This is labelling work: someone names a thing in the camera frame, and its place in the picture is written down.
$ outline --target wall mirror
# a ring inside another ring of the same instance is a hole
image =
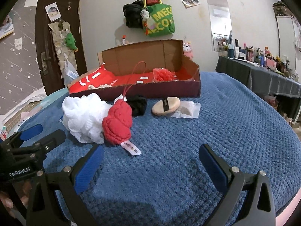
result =
[[[224,42],[232,43],[232,26],[227,0],[207,0],[211,23],[212,51],[222,51]]]

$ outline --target box lid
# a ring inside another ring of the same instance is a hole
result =
[[[146,71],[154,68],[166,68],[178,71],[182,65],[182,40],[153,40],[132,43],[114,47],[98,53],[99,62],[105,62],[106,69],[116,76],[131,74],[139,61],[146,62]],[[143,64],[139,65],[135,73],[142,73]]]

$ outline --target gray wallpaper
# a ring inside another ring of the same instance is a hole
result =
[[[14,33],[0,40],[0,115],[43,86],[36,54],[36,7],[24,4],[25,0],[18,0],[12,8]]]

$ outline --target black backpack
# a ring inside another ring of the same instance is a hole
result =
[[[126,4],[123,6],[123,14],[126,19],[126,26],[129,28],[141,28],[142,26],[142,18],[141,11],[144,7],[142,0],[137,0],[131,4]]]

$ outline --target gray tablecloth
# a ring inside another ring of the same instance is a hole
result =
[[[237,79],[256,94],[301,97],[300,83],[261,66],[220,56],[216,72],[225,73]]]

